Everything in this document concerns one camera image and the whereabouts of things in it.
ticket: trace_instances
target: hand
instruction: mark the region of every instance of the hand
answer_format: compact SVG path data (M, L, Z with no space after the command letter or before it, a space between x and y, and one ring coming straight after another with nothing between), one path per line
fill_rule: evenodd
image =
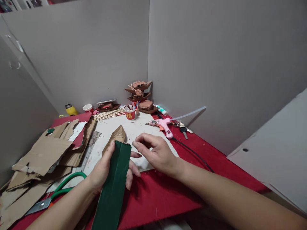
M110 146L107 148L102 158L96 163L93 171L87 177L89 178L91 185L93 186L93 189L98 194L101 192L102 186L105 183L106 178L108 177L110 169L110 159L112 157L114 150L115 150L115 142L112 142ZM130 156L134 158L141 157L141 155L136 152L131 152ZM137 177L141 177L141 173L138 170L138 167L135 165L135 163L132 160L130 160L129 169L127 171L127 180L126 180L126 188L128 190L130 190L132 184L132 179L133 179L132 172Z
M180 173L180 161L175 157L166 141L159 136L142 133L132 145L149 161L158 171L170 177Z

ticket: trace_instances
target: pink glue gun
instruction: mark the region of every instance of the pink glue gun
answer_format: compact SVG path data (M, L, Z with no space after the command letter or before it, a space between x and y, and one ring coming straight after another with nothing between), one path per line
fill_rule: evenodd
M146 123L146 125L161 126L165 130L166 137L168 139L172 139L173 134L169 130L168 126L167 126L169 123L170 123L170 119L169 118L165 118L165 119L152 120L152 121Z

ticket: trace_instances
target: green scissors handle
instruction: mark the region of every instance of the green scissors handle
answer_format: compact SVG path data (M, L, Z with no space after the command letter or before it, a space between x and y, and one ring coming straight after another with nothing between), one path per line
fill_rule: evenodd
M51 200L53 200L54 198L58 197L61 194L65 194L68 193L70 190L73 189L72 188L66 188L66 189L62 189L71 179L77 177L77 176L82 176L84 179L86 178L86 175L83 172L75 172L73 174L71 174L69 177L67 177L60 185L59 187L57 187L57 189L54 191L54 194L52 194L51 196Z

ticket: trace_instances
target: black cable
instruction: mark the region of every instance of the black cable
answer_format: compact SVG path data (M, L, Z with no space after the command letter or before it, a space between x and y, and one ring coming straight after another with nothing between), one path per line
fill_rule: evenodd
M199 159L201 159L201 160L203 161L203 163L205 163L205 165L210 169L210 171L214 173L214 171L212 170L212 168L207 164L207 162L206 162L203 158L201 158L200 155L198 155L195 151L193 151L192 149L190 149L189 147L187 147L187 146L186 146L184 143L182 143L181 141L178 141L176 138L173 137L172 139L174 139L175 141L177 141L178 143L182 144L184 147L186 147L187 149L189 149L190 151L192 151L196 156L199 157Z

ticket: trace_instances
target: glue stick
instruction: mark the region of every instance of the glue stick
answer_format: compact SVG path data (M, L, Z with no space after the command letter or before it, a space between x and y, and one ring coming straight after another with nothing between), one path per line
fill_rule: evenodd
M160 107L160 106L158 106L158 105L155 105L155 106L156 106L157 108L159 108L158 111L159 111L160 113L162 113L164 116L168 115L168 112L166 112L164 108L162 108L162 107Z

